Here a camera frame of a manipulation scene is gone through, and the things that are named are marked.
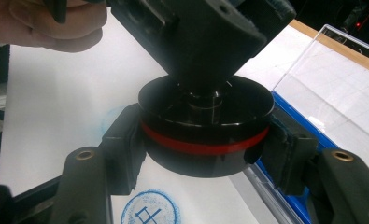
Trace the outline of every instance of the blue ink drawing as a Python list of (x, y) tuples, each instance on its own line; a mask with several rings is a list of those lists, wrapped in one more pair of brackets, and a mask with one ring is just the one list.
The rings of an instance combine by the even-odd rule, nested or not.
[(150, 189), (140, 192), (125, 206), (121, 224), (180, 224), (178, 207), (166, 193)]

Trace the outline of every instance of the transparent plastic panel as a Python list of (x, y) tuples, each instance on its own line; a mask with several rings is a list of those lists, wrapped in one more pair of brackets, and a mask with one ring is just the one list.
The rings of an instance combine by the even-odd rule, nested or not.
[(273, 92), (369, 166), (369, 58), (362, 50), (369, 45), (325, 25)]

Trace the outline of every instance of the brass insert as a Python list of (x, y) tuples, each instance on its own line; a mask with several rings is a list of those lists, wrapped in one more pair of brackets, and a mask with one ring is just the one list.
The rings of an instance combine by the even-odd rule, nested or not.
[(344, 151), (333, 151), (333, 156), (340, 161), (353, 161), (354, 158)]
[(76, 159), (78, 161), (85, 161), (87, 159), (90, 159), (94, 156), (94, 151), (93, 150), (84, 150), (79, 152), (79, 154), (77, 154)]

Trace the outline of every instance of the blue stamp mark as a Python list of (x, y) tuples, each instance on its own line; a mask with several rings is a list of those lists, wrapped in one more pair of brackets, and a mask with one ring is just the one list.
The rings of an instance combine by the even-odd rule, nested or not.
[(178, 207), (166, 193), (140, 192), (123, 209), (121, 224), (180, 224)]
[(100, 127), (100, 132), (102, 135), (106, 133), (106, 131), (111, 126), (111, 124), (120, 115), (120, 113), (125, 107), (126, 107), (125, 105), (118, 106), (107, 112), (106, 116), (102, 120), (101, 127)]

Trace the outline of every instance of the red stripe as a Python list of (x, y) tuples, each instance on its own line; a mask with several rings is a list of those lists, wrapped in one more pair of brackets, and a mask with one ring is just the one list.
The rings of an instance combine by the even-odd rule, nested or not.
[(236, 142), (227, 145), (203, 145), (203, 144), (195, 144), (195, 143), (188, 143), (178, 141), (173, 138), (169, 138), (163, 136), (159, 133), (154, 132), (149, 126), (145, 123), (141, 122), (141, 126), (146, 134), (152, 138), (154, 141), (159, 143), (164, 147), (168, 147), (174, 149), (176, 151), (196, 154), (196, 155), (222, 155), (230, 152), (236, 152), (248, 149), (260, 143), (266, 134), (268, 133), (269, 127), (266, 127), (262, 132), (258, 133), (257, 135), (251, 137), (250, 139)]

